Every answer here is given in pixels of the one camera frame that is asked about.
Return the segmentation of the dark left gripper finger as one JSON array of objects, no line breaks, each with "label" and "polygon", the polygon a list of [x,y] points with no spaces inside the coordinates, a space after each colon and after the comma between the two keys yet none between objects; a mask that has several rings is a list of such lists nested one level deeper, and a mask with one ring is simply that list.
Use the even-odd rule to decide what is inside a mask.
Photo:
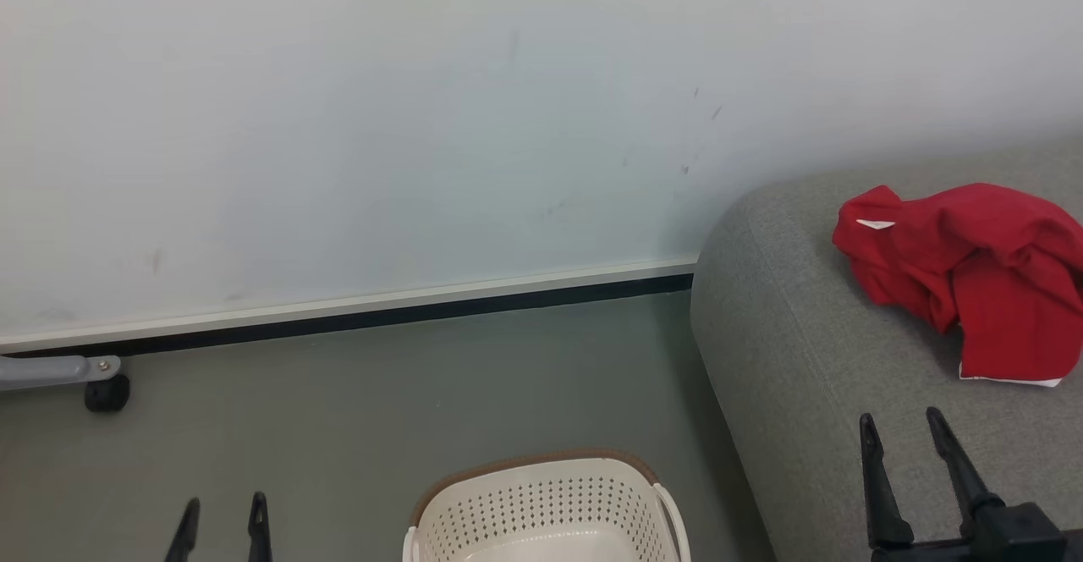
[{"label": "dark left gripper finger", "polygon": [[185,562],[195,549],[198,526],[200,526],[201,504],[198,498],[190,498],[179,519],[173,539],[168,547],[165,562]]},{"label": "dark left gripper finger", "polygon": [[255,492],[249,508],[247,525],[249,535],[248,562],[271,562],[273,559],[270,527],[268,527],[268,497]]}]

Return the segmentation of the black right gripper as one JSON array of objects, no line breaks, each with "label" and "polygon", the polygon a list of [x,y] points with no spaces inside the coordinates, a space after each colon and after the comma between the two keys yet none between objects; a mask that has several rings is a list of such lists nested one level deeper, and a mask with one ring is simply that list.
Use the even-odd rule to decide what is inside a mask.
[{"label": "black right gripper", "polygon": [[859,420],[866,534],[871,561],[971,561],[977,513],[986,507],[1003,508],[1004,500],[987,488],[970,456],[940,409],[928,407],[932,446],[948,467],[952,489],[958,501],[960,536],[963,538],[914,543],[910,524],[902,519],[893,488],[883,465],[883,446],[871,413]]}]

